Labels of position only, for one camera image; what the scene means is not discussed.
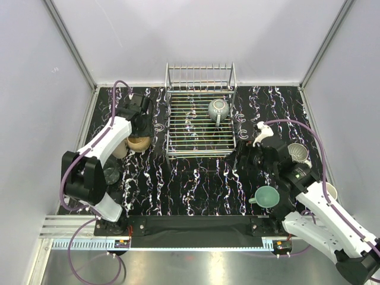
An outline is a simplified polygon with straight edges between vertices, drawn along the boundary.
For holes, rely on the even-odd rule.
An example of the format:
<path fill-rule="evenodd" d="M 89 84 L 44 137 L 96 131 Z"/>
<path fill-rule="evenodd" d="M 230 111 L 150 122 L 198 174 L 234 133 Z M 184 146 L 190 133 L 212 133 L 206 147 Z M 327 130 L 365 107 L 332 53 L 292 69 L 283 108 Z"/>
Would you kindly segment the tan round ceramic mug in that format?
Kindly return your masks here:
<path fill-rule="evenodd" d="M 127 146 L 137 153 L 142 153 L 150 147 L 150 137 L 127 138 Z"/>

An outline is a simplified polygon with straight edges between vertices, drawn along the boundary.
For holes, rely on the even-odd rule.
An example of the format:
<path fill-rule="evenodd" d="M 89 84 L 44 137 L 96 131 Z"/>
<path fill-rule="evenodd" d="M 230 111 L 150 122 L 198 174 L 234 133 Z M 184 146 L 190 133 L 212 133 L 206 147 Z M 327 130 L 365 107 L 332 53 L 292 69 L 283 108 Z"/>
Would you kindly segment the grey speckled ceramic mug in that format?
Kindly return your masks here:
<path fill-rule="evenodd" d="M 219 127 L 227 118 L 229 110 L 228 102 L 223 99 L 215 99 L 208 105 L 208 115 L 216 127 Z"/>

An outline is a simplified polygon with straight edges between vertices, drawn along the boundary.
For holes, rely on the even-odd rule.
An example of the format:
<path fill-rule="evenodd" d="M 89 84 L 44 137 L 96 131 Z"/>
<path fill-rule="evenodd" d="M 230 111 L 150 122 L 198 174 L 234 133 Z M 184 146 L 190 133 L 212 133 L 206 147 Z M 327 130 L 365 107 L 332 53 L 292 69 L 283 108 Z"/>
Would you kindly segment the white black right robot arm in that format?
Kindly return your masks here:
<path fill-rule="evenodd" d="M 324 194 L 316 173 L 294 161 L 284 141 L 240 141 L 236 167 L 262 170 L 277 184 L 280 200 L 270 213 L 271 233 L 303 239 L 328 257 L 350 284 L 365 284 L 379 270 L 379 238 Z"/>

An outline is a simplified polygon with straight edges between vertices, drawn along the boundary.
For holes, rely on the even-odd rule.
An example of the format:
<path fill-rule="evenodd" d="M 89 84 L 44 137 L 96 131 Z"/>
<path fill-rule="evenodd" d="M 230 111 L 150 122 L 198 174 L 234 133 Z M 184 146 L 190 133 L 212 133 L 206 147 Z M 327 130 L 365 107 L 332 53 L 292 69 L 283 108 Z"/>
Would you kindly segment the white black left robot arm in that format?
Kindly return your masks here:
<path fill-rule="evenodd" d="M 103 129 L 76 152 L 62 156 L 60 194 L 90 206 L 107 222 L 115 236 L 123 235 L 128 222 L 121 217 L 123 207 L 106 192 L 103 170 L 112 153 L 129 137 L 151 137 L 153 102 L 141 94 L 133 94 L 124 106 L 115 109 Z"/>

